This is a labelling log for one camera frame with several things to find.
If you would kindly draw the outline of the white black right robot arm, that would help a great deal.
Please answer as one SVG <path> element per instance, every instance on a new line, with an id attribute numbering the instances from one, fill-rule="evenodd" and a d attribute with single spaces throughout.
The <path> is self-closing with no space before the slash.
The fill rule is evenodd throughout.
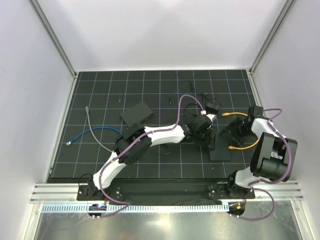
<path id="1" fill-rule="evenodd" d="M 228 176 L 225 192 L 229 198 L 241 198 L 254 184 L 277 184 L 289 180 L 298 142 L 280 133 L 270 119 L 264 117 L 239 117 L 219 134 L 229 144 L 240 144 L 242 137 L 254 134 L 257 145 L 250 166 L 236 170 Z"/>

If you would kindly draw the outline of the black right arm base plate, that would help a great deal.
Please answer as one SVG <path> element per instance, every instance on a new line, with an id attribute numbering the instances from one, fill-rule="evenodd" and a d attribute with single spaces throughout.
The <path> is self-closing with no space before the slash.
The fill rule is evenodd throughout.
<path id="1" fill-rule="evenodd" d="M 243 187 L 229 186 L 226 182 L 209 183 L 208 194 L 212 200 L 235 200 L 244 199 L 244 197 L 251 200 L 256 197 L 253 191 Z"/>

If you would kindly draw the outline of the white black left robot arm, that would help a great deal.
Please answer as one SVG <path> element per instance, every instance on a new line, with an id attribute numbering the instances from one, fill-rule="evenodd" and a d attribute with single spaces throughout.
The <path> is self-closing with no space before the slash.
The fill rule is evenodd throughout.
<path id="1" fill-rule="evenodd" d="M 213 122 L 216 114 L 202 111 L 188 123 L 175 123 L 162 127 L 143 126 L 135 123 L 116 140 L 113 151 L 103 167 L 93 177 L 88 194 L 94 200 L 101 200 L 113 179 L 126 166 L 138 162 L 149 148 L 164 144 L 196 142 L 201 146 L 215 149 Z"/>

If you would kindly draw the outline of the black network switch box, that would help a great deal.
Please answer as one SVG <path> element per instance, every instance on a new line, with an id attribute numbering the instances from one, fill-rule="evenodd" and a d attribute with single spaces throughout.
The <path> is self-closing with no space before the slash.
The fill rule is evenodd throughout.
<path id="1" fill-rule="evenodd" d="M 150 107 L 144 101 L 141 101 L 133 107 L 122 112 L 120 117 L 129 128 L 135 123 L 142 123 L 152 115 L 153 111 L 150 109 Z"/>

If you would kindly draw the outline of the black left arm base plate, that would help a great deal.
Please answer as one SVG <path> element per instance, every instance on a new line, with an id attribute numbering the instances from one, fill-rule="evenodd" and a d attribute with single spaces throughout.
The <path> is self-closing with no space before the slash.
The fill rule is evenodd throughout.
<path id="1" fill-rule="evenodd" d="M 104 189 L 104 192 L 111 198 L 120 201 L 122 199 L 120 187 L 108 187 Z M 76 199 L 78 201 L 102 201 L 106 199 L 106 196 L 101 190 L 93 190 L 88 185 L 80 185 Z"/>

